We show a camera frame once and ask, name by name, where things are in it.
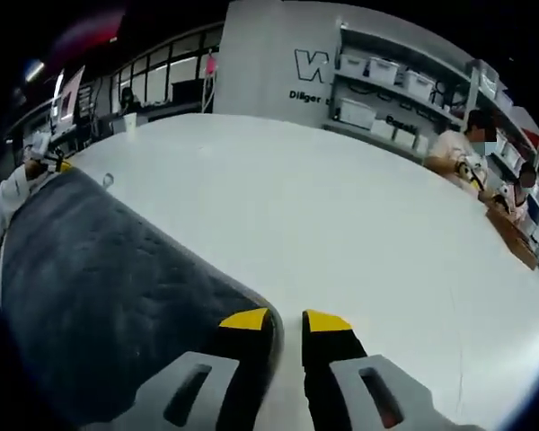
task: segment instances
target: cable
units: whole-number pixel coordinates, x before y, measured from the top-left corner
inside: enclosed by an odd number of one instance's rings
[[[97,134],[97,130],[94,130],[94,123],[95,123],[95,120],[97,120],[96,108],[98,108],[98,97],[100,96],[100,92],[102,90],[103,77],[99,77],[98,79],[96,79],[96,82],[98,80],[100,81],[100,85],[98,85],[98,92],[96,93],[96,97],[93,100],[93,106],[90,108],[90,133],[96,136],[98,136],[98,134]]]

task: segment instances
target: table surface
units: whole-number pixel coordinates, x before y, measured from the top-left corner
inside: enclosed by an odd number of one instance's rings
[[[280,366],[256,430],[313,430],[301,313],[349,321],[457,423],[499,427],[539,379],[539,272],[485,208],[358,140],[287,122],[189,114],[93,145],[71,163],[278,309]]]

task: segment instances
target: monitor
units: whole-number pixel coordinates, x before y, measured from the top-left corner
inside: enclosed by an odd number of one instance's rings
[[[78,100],[78,91],[80,89],[83,74],[84,67],[82,66],[80,70],[66,83],[62,89],[62,92],[60,93],[56,124],[57,133],[72,127],[74,124],[74,107]]]

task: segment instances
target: hand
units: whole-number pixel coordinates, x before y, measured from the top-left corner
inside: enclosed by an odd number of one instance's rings
[[[467,182],[471,182],[475,176],[465,159],[462,159],[455,164],[455,174]]]
[[[48,170],[46,164],[42,164],[36,160],[30,159],[24,163],[24,171],[26,172],[26,180],[36,180],[42,173]]]
[[[483,159],[477,154],[469,154],[465,156],[464,161],[472,171],[481,169],[483,166]]]

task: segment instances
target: window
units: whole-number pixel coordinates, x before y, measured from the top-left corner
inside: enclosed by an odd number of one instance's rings
[[[168,72],[167,65],[150,70],[147,74],[147,101],[156,103],[163,101],[165,92],[165,78]]]
[[[168,79],[168,98],[172,95],[172,84],[196,79],[197,57],[184,58],[170,64],[170,76]]]
[[[206,33],[206,38],[204,39],[204,48],[213,48],[218,46],[219,42],[222,40],[223,29],[223,27],[217,27],[208,31]]]
[[[199,35],[194,34],[187,38],[176,40],[172,44],[172,58],[188,54],[199,49]]]
[[[199,74],[198,78],[203,79],[206,76],[206,62],[208,61],[209,54],[201,56],[199,59]],[[212,57],[217,58],[217,53],[212,52]]]
[[[146,101],[145,88],[146,74],[134,76],[134,79],[132,79],[132,92],[142,103]]]
[[[132,66],[128,65],[122,69],[122,75],[120,78],[122,82],[129,81],[130,76],[132,76]]]
[[[146,70],[147,57],[142,57],[134,63],[134,75]]]
[[[159,48],[156,52],[150,54],[150,67],[162,63],[168,59],[168,53],[170,52],[170,46],[166,45],[163,48]]]

